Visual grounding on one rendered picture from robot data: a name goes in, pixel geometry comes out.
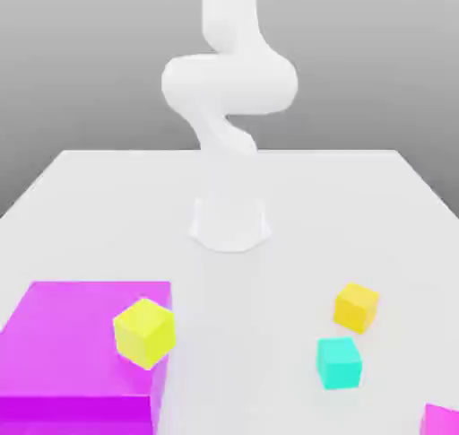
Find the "small golden yellow cube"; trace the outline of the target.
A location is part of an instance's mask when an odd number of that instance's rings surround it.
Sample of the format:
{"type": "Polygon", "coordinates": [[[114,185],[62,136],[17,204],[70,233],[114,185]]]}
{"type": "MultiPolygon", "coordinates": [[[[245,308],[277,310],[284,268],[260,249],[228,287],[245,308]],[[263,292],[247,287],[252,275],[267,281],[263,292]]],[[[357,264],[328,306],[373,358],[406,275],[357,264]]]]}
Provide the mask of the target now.
{"type": "Polygon", "coordinates": [[[335,299],[333,321],[363,334],[376,316],[378,302],[378,292],[357,283],[348,283],[335,299]]]}

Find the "small lime yellow cube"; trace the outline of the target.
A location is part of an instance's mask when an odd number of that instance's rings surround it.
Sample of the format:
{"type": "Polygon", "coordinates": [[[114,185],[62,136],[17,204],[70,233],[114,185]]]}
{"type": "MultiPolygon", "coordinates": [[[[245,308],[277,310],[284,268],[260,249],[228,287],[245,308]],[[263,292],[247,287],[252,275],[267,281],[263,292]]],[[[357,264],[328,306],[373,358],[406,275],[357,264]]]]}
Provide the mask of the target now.
{"type": "Polygon", "coordinates": [[[142,298],[113,318],[118,353],[151,370],[176,345],[174,313],[142,298]]]}

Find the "small turquoise cube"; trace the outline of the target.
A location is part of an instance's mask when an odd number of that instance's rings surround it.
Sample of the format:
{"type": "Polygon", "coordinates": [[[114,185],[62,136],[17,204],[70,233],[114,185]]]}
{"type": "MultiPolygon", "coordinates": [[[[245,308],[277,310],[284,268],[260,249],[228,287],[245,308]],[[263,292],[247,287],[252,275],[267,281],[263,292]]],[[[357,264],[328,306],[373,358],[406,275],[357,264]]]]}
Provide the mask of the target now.
{"type": "Polygon", "coordinates": [[[324,389],[358,387],[362,367],[362,358],[351,337],[329,337],[317,341],[316,370],[324,389]]]}

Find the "large magenta box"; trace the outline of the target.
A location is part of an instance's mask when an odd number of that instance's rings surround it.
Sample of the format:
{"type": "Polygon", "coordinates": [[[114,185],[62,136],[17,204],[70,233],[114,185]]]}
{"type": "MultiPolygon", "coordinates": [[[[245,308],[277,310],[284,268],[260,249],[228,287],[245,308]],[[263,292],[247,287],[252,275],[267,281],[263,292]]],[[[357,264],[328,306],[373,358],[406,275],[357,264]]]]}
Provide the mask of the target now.
{"type": "Polygon", "coordinates": [[[35,282],[0,332],[0,435],[156,435],[168,354],[121,356],[113,318],[167,282],[35,282]]]}

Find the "small magenta cube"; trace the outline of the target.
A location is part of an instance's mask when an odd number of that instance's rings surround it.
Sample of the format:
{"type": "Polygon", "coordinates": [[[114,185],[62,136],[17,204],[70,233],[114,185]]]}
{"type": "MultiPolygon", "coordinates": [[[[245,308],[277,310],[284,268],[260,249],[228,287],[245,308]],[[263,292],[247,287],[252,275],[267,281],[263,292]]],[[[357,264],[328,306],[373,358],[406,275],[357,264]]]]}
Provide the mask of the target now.
{"type": "Polygon", "coordinates": [[[420,435],[459,435],[459,411],[426,404],[420,423],[420,435]]]}

